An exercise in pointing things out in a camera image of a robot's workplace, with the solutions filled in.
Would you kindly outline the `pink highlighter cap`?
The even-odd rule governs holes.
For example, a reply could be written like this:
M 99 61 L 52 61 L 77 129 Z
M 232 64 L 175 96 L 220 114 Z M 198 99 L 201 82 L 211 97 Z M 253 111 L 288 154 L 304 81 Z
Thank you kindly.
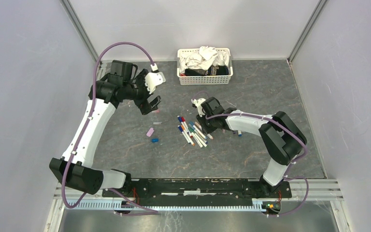
M 154 131 L 155 131 L 154 128 L 150 128 L 150 129 L 147 131 L 146 136 L 147 136 L 147 137 L 151 137 L 151 136 L 153 135 Z

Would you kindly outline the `brown tip white marker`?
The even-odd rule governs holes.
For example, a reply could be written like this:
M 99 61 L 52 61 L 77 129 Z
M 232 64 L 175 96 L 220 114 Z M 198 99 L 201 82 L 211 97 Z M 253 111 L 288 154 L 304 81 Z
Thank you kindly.
M 195 123 L 195 125 L 203 132 L 203 133 L 205 133 L 204 131 L 203 131 L 203 128 L 202 128 L 202 126 L 201 126 L 201 124 L 200 123 L 198 123 L 197 121 L 195 121 L 194 122 Z M 213 136 L 212 135 L 210 135 L 209 133 L 206 133 L 206 135 L 207 135 L 207 137 L 208 138 L 210 138 L 211 140 L 213 140 L 214 138 L 213 138 Z

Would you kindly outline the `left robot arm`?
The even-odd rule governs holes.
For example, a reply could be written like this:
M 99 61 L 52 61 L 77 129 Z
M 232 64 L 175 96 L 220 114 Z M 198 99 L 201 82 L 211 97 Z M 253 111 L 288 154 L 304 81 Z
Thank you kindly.
M 133 63 L 114 60 L 110 72 L 90 88 L 86 112 L 71 144 L 61 158 L 53 158 L 49 163 L 50 170 L 63 188 L 88 194 L 114 188 L 121 197 L 131 194 L 129 173 L 96 170 L 92 165 L 103 131 L 120 103 L 133 101 L 142 115 L 158 109 L 161 97 L 156 96 L 152 101 L 148 98 L 157 86 L 166 81 L 163 73 L 159 72 L 156 64 L 151 65 L 150 71 L 137 70 L 138 66 Z

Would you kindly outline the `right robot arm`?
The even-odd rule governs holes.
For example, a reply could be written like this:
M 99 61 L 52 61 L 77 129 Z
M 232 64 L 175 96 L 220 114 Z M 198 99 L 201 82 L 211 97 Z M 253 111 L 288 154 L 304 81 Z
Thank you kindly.
M 242 131 L 262 139 L 271 158 L 260 178 L 259 189 L 265 197 L 272 197 L 279 191 L 289 167 L 308 152 L 306 137 L 285 112 L 258 115 L 232 107 L 224 109 L 215 97 L 192 99 L 191 102 L 205 133 L 217 129 Z

